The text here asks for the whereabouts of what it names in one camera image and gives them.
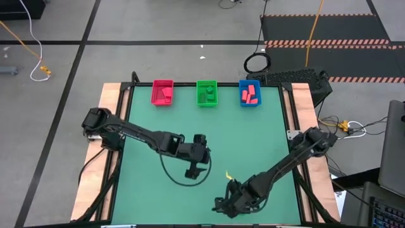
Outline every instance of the gray floor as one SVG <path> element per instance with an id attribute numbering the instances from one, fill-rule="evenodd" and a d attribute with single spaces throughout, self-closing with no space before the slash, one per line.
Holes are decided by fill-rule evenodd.
<path id="1" fill-rule="evenodd" d="M 392 40 L 405 40 L 405 3 L 373 0 Z M 79 41 L 94 0 L 52 0 L 34 33 L 41 40 Z M 220 9 L 217 0 L 102 0 L 89 40 L 255 40 L 262 0 L 243 1 Z M 316 13 L 319 0 L 271 0 L 268 14 Z M 365 0 L 326 0 L 323 13 L 370 13 Z M 28 22 L 6 22 L 22 39 L 31 40 Z M 0 40 L 13 39 L 1 27 Z M 0 65 L 23 67 L 17 76 L 0 76 L 0 227 L 13 227 L 39 159 L 56 107 L 77 52 L 77 46 L 45 46 L 51 80 L 32 82 L 36 59 L 21 46 L 0 46 Z M 254 46 L 86 46 L 25 225 L 68 222 L 87 143 L 80 124 L 97 106 L 105 82 L 171 78 L 181 81 L 243 79 L 243 61 Z M 261 60 L 252 69 L 263 66 Z M 391 99 L 405 100 L 403 84 L 332 84 L 321 116 L 357 120 L 363 124 L 386 116 Z M 382 130 L 384 125 L 369 129 Z M 329 152 L 346 174 L 375 168 L 380 163 L 383 135 L 339 141 Z M 354 212 L 344 210 L 345 214 Z"/>

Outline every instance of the keyboard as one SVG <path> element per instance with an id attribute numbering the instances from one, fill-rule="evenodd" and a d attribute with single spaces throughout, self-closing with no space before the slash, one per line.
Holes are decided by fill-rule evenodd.
<path id="1" fill-rule="evenodd" d="M 374 197 L 370 204 L 375 207 L 370 209 L 372 227 L 405 228 L 405 210 L 386 205 Z"/>

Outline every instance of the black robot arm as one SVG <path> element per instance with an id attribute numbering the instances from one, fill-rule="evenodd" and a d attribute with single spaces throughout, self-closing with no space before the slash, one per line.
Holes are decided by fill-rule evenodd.
<path id="1" fill-rule="evenodd" d="M 91 108 L 82 123 L 85 136 L 100 135 L 102 147 L 114 150 L 120 147 L 121 134 L 146 143 L 151 149 L 165 156 L 170 156 L 190 162 L 190 169 L 185 177 L 196 179 L 204 171 L 197 168 L 197 163 L 209 162 L 209 148 L 206 136 L 194 135 L 193 142 L 184 142 L 183 135 L 163 131 L 150 131 L 136 124 L 124 121 L 111 114 L 106 108 Z"/>
<path id="2" fill-rule="evenodd" d="M 300 133 L 290 142 L 290 153 L 267 172 L 253 175 L 243 184 L 235 179 L 230 180 L 225 197 L 215 198 L 213 211 L 224 213 L 230 218 L 241 213 L 259 212 L 265 207 L 277 180 L 312 156 L 323 156 L 336 140 L 334 134 L 323 133 L 317 128 Z"/>

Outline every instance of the computer monitor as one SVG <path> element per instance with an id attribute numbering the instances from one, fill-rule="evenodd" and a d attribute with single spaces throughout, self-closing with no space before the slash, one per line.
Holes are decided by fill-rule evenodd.
<path id="1" fill-rule="evenodd" d="M 391 101 L 378 183 L 405 197 L 405 103 Z"/>

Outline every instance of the wooden table edge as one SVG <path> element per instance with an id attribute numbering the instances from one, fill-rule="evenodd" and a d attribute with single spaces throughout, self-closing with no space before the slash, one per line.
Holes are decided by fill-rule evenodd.
<path id="1" fill-rule="evenodd" d="M 101 92 L 99 107 L 108 108 L 113 113 L 116 110 L 118 96 L 120 93 L 120 83 L 105 83 Z M 298 121 L 302 131 L 310 127 L 318 126 L 316 120 L 315 109 L 312 103 L 311 93 L 307 84 L 293 84 L 292 93 L 294 95 L 294 101 L 296 104 Z M 289 119 L 289 126 L 294 129 L 292 122 L 292 111 L 289 103 L 288 93 L 284 91 L 284 101 L 287 109 L 287 118 Z M 121 118 L 125 117 L 125 109 L 128 101 L 128 90 L 124 94 L 124 100 L 122 104 L 122 110 L 120 113 Z M 87 155 L 85 162 L 92 158 L 100 149 L 100 140 L 89 143 L 87 149 Z M 83 172 L 82 180 L 78 187 L 75 204 L 73 206 L 71 219 L 79 218 L 93 202 L 94 198 L 100 191 L 101 181 L 103 178 L 104 168 L 106 164 L 107 155 L 102 154 L 97 160 L 91 163 L 87 169 Z M 311 158 L 308 160 L 308 170 L 311 179 L 311 185 L 313 192 L 318 197 L 322 205 L 328 210 L 331 216 L 337 220 L 340 220 L 339 211 L 333 192 L 332 182 L 330 181 L 330 174 L 326 159 L 323 158 Z M 304 214 L 307 221 L 311 221 L 311 212 L 309 210 L 308 198 L 303 190 L 301 190 Z M 109 210 L 109 201 L 111 198 L 111 190 L 106 195 L 103 205 L 103 213 L 101 219 L 107 219 Z"/>

